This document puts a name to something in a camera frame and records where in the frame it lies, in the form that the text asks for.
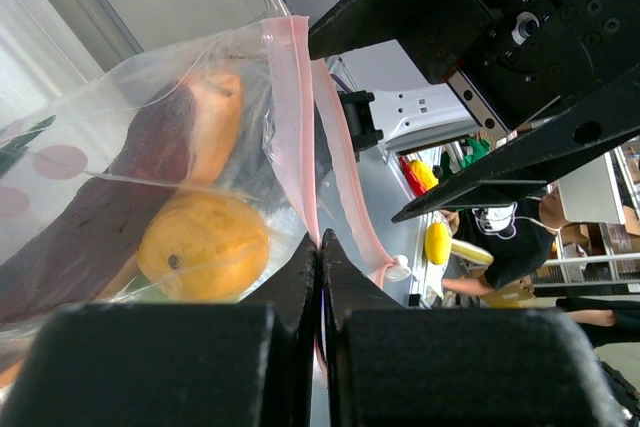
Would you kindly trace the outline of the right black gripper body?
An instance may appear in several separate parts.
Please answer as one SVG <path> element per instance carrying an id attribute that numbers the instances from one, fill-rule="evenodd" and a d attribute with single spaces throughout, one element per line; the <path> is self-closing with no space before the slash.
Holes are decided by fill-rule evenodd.
<path id="1" fill-rule="evenodd" d="M 639 0 L 444 0 L 445 80 L 491 132 L 638 120 Z"/>

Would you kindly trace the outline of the red meat slice toy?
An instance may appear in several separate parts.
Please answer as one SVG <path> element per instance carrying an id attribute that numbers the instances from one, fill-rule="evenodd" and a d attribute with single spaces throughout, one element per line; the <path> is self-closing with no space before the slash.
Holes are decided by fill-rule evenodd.
<path id="1" fill-rule="evenodd" d="M 209 69 L 158 91 L 108 168 L 1 265 L 1 321 L 16 323 L 112 288 L 159 210 L 184 186 L 212 185 L 243 118 L 239 75 Z"/>

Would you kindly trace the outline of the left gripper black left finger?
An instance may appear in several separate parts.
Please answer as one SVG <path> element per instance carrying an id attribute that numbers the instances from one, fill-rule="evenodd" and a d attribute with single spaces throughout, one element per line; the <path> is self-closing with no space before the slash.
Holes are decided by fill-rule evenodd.
<path id="1" fill-rule="evenodd" d="M 317 250 L 236 304 L 93 304 L 37 335 L 5 426 L 305 426 Z"/>

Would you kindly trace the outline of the green scallion toy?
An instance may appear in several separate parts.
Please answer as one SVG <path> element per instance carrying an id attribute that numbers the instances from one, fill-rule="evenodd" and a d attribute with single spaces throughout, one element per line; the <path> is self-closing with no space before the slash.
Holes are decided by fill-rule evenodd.
<path id="1" fill-rule="evenodd" d="M 27 132 L 18 135 L 1 147 L 0 173 L 4 177 L 29 150 L 29 144 L 56 120 L 52 115 L 33 125 Z"/>

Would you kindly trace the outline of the person in black shirt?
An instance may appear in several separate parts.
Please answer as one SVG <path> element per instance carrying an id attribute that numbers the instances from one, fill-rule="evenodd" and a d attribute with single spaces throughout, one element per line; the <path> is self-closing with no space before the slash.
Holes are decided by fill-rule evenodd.
<path id="1" fill-rule="evenodd" d="M 569 224 L 558 188 L 508 207 L 442 210 L 453 237 L 486 250 L 493 262 L 477 278 L 442 280 L 442 288 L 484 296 L 533 273 L 547 260 L 557 233 Z"/>

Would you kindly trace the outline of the yellow toy in background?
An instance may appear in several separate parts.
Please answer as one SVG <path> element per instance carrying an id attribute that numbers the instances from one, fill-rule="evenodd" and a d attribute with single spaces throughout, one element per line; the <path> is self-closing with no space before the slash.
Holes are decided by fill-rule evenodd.
<path id="1" fill-rule="evenodd" d="M 434 222 L 426 230 L 424 254 L 434 265 L 445 265 L 451 253 L 451 233 L 443 222 Z"/>

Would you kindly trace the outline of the clear pink zip bag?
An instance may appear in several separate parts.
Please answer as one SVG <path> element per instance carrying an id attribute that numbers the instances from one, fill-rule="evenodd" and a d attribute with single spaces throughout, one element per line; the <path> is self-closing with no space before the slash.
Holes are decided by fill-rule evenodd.
<path id="1" fill-rule="evenodd" d="M 301 237 L 320 243 L 327 173 L 366 276 L 409 276 L 371 224 L 308 31 L 275 17 L 139 54 L 2 129 L 3 387 L 60 307 L 245 297 Z"/>

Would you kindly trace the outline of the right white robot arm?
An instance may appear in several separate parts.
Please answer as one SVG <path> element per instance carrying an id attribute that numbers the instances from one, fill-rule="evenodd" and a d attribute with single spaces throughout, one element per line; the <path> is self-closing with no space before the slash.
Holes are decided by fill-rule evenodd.
<path id="1" fill-rule="evenodd" d="M 409 153 L 473 127 L 507 139 L 396 221 L 502 207 L 550 183 L 569 220 L 623 221 L 607 154 L 639 132 L 639 0 L 340 0 L 309 47 L 318 59 L 390 40 L 427 87 L 346 95 L 357 147 Z"/>

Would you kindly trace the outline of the red yellow toy background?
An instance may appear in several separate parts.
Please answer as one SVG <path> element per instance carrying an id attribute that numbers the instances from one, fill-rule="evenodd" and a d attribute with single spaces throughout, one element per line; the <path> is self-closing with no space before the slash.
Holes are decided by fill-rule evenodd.
<path id="1" fill-rule="evenodd" d="M 405 179 L 416 197 L 424 195 L 439 184 L 433 169 L 425 162 L 407 160 L 405 157 L 400 157 L 399 161 Z"/>

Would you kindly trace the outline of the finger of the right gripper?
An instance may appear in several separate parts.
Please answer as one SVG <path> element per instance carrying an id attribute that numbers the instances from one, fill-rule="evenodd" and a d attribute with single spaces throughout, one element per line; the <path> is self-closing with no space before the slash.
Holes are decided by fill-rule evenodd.
<path id="1" fill-rule="evenodd" d="M 501 207 L 547 186 L 639 134 L 639 68 L 453 175 L 392 217 Z"/>
<path id="2" fill-rule="evenodd" d="M 397 41 L 431 84 L 446 82 L 493 22 L 481 0 L 339 0 L 309 30 L 312 59 Z"/>

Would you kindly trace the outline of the yellow lemon toy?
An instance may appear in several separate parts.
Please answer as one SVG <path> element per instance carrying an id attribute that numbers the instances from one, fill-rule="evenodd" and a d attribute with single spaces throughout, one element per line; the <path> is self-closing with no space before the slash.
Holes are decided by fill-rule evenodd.
<path id="1" fill-rule="evenodd" d="M 167 202 L 149 224 L 136 262 L 173 300 L 238 298 L 267 267 L 269 229 L 230 196 L 190 193 Z"/>

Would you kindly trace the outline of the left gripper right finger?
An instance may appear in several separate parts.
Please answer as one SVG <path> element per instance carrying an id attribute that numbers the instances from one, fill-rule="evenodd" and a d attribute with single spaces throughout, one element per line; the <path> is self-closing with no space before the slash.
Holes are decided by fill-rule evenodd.
<path id="1" fill-rule="evenodd" d="M 592 347 L 551 309 L 419 309 L 322 240 L 335 426 L 621 426 Z"/>

